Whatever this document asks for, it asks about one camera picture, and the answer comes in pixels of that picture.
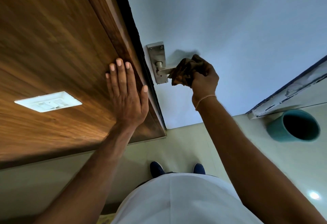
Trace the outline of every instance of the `white switch board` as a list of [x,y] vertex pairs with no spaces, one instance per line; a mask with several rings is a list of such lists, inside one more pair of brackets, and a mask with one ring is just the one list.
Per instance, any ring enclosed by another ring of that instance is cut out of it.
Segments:
[[59,110],[82,104],[65,91],[17,100],[15,103],[38,112]]

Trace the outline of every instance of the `hand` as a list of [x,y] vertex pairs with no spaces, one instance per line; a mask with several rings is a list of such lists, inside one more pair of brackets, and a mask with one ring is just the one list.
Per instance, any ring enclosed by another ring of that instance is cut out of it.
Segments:
[[204,62],[206,67],[205,72],[207,73],[206,76],[195,72],[194,73],[194,80],[192,82],[192,103],[194,107],[198,104],[199,100],[208,95],[214,95],[216,91],[216,87],[218,84],[219,76],[216,73],[214,67],[208,63],[207,61]]
[[110,98],[116,114],[116,123],[136,128],[149,111],[148,87],[144,85],[141,90],[141,101],[136,89],[133,67],[126,62],[126,69],[122,59],[110,64],[110,74],[106,73]]

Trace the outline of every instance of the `white shirt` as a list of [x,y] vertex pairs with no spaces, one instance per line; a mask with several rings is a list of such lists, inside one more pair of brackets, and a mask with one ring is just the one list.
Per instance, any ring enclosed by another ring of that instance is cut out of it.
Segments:
[[229,183],[209,175],[165,174],[122,202],[112,224],[262,224]]

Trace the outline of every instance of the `blue shoe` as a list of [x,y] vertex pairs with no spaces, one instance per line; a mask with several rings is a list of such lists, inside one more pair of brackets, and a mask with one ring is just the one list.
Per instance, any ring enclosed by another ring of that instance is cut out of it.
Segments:
[[204,170],[203,165],[200,163],[195,164],[193,167],[193,173],[205,175],[205,170]]
[[153,178],[159,177],[163,174],[165,174],[165,171],[163,170],[161,164],[159,164],[157,161],[153,161],[150,164],[150,172]]

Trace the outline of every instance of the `brown rag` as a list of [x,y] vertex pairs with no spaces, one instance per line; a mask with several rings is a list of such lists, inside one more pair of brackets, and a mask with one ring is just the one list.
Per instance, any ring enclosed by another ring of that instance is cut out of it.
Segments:
[[192,59],[182,59],[168,77],[172,79],[171,85],[182,84],[191,88],[194,79],[193,73],[195,72],[201,73],[204,76],[207,75],[204,59],[197,54],[194,54]]

